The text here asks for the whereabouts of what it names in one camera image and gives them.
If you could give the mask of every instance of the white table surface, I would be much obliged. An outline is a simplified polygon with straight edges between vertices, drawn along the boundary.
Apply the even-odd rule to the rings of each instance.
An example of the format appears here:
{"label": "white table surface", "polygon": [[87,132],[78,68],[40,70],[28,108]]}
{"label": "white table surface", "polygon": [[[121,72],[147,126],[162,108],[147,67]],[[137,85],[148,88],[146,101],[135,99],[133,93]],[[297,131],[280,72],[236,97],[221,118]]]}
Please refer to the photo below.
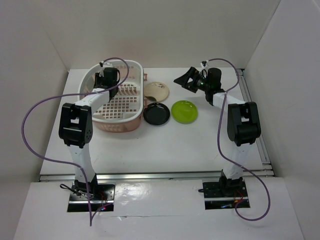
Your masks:
{"label": "white table surface", "polygon": [[[87,212],[67,212],[70,193],[59,182],[36,182],[14,240],[303,240],[284,180],[262,179],[271,208],[260,221],[242,220],[234,209],[205,210],[201,180],[166,180],[118,183],[114,211],[96,215],[92,227]],[[256,218],[267,208],[267,195],[257,179],[245,180],[250,208],[239,212]]]}
{"label": "white table surface", "polygon": [[[163,126],[155,127],[143,118],[140,127],[128,133],[103,132],[93,125],[93,137],[90,142],[91,162],[98,174],[112,173],[165,173],[165,172],[201,172],[220,171],[225,160],[219,155],[217,131],[220,110],[206,102],[205,93],[196,94],[187,91],[173,82],[189,68],[145,68],[148,81],[159,81],[170,90],[163,101],[170,109],[179,100],[188,100],[198,109],[198,117],[191,124],[180,124],[172,116]],[[237,81],[232,68],[221,68],[222,87],[228,89]],[[87,69],[71,69],[65,84],[64,94],[75,93]],[[233,89],[230,95],[243,99],[240,87]],[[74,103],[76,96],[64,97],[56,115],[51,137],[45,156],[56,160],[72,161],[71,155],[58,136],[61,107],[64,103]],[[229,156],[231,142],[227,136],[227,114],[221,131],[221,148]],[[258,147],[253,145],[245,165],[251,170],[263,169]],[[44,161],[41,175],[74,174],[74,167]]]}

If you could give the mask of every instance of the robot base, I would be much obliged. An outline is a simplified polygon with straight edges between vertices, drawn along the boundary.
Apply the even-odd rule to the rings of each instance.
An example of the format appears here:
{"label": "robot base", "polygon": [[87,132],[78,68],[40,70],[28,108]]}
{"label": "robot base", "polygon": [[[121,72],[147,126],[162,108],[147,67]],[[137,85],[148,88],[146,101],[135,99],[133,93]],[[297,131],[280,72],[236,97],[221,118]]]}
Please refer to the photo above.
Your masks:
{"label": "robot base", "polygon": [[[101,209],[100,212],[113,212],[116,186],[110,184],[98,184],[97,194],[91,196],[91,209],[95,212],[102,205],[110,203],[110,205]],[[68,213],[89,212],[87,194],[78,192],[78,195],[71,192],[67,208]]]}
{"label": "robot base", "polygon": [[216,182],[203,182],[203,189],[198,190],[203,193],[206,210],[210,209],[233,209],[236,203],[238,208],[250,208],[246,183],[239,180],[237,187],[226,188],[225,179],[220,177]]}

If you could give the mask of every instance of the black plate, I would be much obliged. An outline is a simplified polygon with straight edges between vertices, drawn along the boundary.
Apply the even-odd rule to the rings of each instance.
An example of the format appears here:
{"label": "black plate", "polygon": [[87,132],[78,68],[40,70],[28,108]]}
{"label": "black plate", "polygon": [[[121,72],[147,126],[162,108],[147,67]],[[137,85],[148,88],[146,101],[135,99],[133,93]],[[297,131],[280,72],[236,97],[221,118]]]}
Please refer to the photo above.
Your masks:
{"label": "black plate", "polygon": [[143,117],[148,124],[160,126],[169,120],[170,110],[163,103],[150,103],[148,107],[143,110]]}

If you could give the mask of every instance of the black metal base plate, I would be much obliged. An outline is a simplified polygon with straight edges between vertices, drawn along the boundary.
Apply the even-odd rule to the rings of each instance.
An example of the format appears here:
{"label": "black metal base plate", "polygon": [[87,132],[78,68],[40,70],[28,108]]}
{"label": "black metal base plate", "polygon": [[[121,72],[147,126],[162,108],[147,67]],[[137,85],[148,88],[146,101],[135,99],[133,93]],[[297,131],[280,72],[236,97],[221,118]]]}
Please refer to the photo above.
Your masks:
{"label": "black metal base plate", "polygon": [[[110,205],[101,209],[100,212],[113,212],[115,188],[116,186],[114,184],[99,184],[97,196],[93,197],[90,200],[91,210],[95,212],[102,205],[110,203]],[[82,194],[80,196],[77,196],[75,193],[71,192],[69,197],[67,212],[68,213],[89,212],[87,195]]]}
{"label": "black metal base plate", "polygon": [[[220,184],[219,182],[203,182],[203,193],[204,198],[224,198],[226,197],[221,191],[220,191]],[[246,188],[246,183],[243,181],[241,184],[241,187],[237,189],[244,197],[248,197],[248,192]],[[239,197],[240,194],[235,190],[234,191],[236,196]]]}
{"label": "black metal base plate", "polygon": [[243,181],[241,186],[234,190],[232,197],[225,196],[220,190],[219,182],[203,182],[204,206],[206,210],[211,209],[233,209],[238,201],[241,201],[237,208],[250,208],[246,183]]}

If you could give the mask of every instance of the pink plastic basket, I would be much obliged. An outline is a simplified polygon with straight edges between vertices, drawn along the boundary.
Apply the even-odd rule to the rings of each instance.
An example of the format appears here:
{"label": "pink plastic basket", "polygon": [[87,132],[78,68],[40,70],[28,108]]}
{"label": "pink plastic basket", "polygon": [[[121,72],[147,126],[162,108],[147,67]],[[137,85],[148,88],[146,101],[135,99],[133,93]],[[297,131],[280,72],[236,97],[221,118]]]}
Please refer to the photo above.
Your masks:
{"label": "pink plastic basket", "polygon": [[[119,86],[116,96],[108,103],[101,106],[92,115],[92,121],[102,131],[112,133],[125,133],[135,130],[141,122],[144,109],[144,74],[142,66],[132,60],[125,60],[129,65],[127,80]],[[113,67],[120,71],[120,81],[127,74],[127,67],[120,60],[109,61]],[[94,88],[94,74],[102,68],[99,64],[93,66],[82,78],[79,93],[89,93]]]}

